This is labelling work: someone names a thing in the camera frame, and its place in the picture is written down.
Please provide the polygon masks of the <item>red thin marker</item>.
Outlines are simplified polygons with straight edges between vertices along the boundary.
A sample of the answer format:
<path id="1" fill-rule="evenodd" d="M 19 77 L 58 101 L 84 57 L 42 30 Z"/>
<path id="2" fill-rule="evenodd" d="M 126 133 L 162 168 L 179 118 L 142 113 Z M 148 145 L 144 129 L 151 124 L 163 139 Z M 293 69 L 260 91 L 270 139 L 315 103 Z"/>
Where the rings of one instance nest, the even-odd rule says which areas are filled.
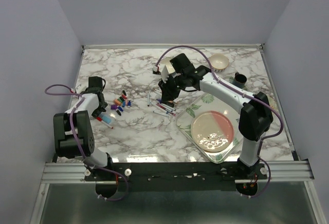
<path id="1" fill-rule="evenodd" d="M 108 123 L 106 123 L 103 119 L 101 119 L 100 117 L 96 118 L 99 122 L 101 122 L 102 124 L 104 124 L 105 126 L 109 127 L 110 129 L 114 129 L 111 125 L 109 125 Z"/>

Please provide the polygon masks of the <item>maroon gel pen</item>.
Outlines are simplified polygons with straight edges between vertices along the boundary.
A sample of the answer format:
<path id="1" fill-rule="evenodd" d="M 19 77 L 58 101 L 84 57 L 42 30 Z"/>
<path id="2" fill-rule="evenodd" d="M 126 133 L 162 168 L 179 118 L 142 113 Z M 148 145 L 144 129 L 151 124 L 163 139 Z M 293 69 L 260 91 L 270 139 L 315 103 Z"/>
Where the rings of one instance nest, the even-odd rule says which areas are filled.
<path id="1" fill-rule="evenodd" d="M 168 110 L 171 110 L 171 111 L 176 111 L 175 108 L 170 107 L 170 106 L 167 106 L 167 105 L 165 105 L 165 104 L 163 104 L 163 103 L 157 103 L 157 105 L 158 105 L 158 106 L 162 106 L 162 107 L 164 107 L 164 108 L 166 108 L 166 109 L 168 109 Z"/>

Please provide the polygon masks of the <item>white pen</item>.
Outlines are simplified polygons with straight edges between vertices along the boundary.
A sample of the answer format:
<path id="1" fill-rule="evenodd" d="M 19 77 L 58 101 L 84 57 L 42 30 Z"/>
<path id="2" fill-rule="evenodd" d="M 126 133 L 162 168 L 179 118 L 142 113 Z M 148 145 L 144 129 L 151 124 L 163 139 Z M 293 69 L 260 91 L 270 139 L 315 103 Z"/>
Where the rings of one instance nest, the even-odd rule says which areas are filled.
<path id="1" fill-rule="evenodd" d="M 147 106 L 149 107 L 151 105 L 150 103 L 150 93 L 147 94 Z"/>

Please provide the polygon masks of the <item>blue capped white marker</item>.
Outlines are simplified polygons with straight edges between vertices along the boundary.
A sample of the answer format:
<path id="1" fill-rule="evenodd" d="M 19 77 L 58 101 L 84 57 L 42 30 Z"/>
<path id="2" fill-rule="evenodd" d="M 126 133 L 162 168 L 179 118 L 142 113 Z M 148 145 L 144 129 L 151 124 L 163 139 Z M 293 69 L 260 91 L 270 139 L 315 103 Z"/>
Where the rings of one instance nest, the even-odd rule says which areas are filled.
<path id="1" fill-rule="evenodd" d="M 155 113 L 157 115 L 160 115 L 160 116 L 163 116 L 163 117 L 169 117 L 169 114 L 165 114 L 165 113 L 162 113 L 162 112 L 159 112 L 159 111 L 153 111 L 153 113 Z"/>

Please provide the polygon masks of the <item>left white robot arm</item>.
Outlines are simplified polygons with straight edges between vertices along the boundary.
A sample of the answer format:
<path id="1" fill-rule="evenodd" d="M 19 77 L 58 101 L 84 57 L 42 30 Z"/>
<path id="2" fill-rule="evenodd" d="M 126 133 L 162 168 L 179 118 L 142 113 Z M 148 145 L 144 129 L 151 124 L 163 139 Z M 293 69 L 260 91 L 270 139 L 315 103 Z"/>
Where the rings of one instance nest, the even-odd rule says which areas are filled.
<path id="1" fill-rule="evenodd" d="M 89 77 L 88 86 L 81 92 L 63 84 L 55 84 L 47 87 L 45 94 L 59 96 L 60 93 L 51 93 L 49 90 L 53 87 L 64 87 L 68 89 L 68 93 L 62 95 L 77 97 L 76 103 L 70 109 L 53 117 L 56 155 L 67 159 L 77 158 L 90 167 L 97 166 L 96 174 L 102 180 L 109 180 L 114 174 L 111 157 L 96 148 L 90 123 L 90 118 L 97 118 L 106 111 L 107 103 L 103 95 L 105 85 L 103 78 Z"/>

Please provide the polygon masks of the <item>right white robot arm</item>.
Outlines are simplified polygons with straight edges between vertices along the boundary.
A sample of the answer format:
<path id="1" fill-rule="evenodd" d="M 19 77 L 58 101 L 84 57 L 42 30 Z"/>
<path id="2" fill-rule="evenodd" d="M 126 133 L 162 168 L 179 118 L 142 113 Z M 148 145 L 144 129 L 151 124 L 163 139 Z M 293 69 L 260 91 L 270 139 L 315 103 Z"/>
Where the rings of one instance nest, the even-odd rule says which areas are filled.
<path id="1" fill-rule="evenodd" d="M 217 79 L 210 67 L 195 67 L 184 53 L 170 60 L 174 68 L 169 73 L 166 65 L 156 63 L 153 73 L 161 76 L 158 83 L 165 103 L 175 100 L 179 93 L 187 87 L 203 91 L 220 99 L 239 115 L 239 131 L 243 136 L 243 147 L 236 166 L 237 174 L 244 179 L 255 173 L 255 165 L 260 161 L 261 139 L 273 122 L 268 97 L 259 92 L 252 94 L 222 79 Z"/>

